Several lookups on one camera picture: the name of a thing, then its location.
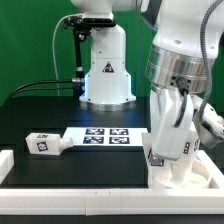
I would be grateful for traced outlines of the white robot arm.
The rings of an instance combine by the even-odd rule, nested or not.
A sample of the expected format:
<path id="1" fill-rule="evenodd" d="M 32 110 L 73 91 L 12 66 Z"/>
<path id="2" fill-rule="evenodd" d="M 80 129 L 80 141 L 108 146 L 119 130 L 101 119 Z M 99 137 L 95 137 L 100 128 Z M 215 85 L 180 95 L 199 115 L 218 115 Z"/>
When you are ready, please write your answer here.
<path id="1" fill-rule="evenodd" d="M 91 68 L 82 104 L 107 110 L 134 101 L 125 68 L 125 33 L 115 11 L 139 6 L 156 31 L 146 73 L 151 82 L 152 146 L 149 161 L 177 161 L 192 123 L 203 120 L 212 88 L 211 68 L 224 32 L 224 0 L 70 0 L 80 12 L 75 23 L 92 37 Z"/>

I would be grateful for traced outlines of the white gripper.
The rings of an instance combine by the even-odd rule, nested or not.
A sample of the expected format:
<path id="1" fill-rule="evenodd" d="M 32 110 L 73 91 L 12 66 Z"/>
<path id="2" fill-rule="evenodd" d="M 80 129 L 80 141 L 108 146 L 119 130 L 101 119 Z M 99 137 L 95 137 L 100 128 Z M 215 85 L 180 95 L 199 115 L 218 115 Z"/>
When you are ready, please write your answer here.
<path id="1" fill-rule="evenodd" d="M 181 157 L 193 118 L 193 103 L 188 94 L 178 89 L 152 90 L 150 93 L 152 166 L 164 166 L 164 160 Z"/>

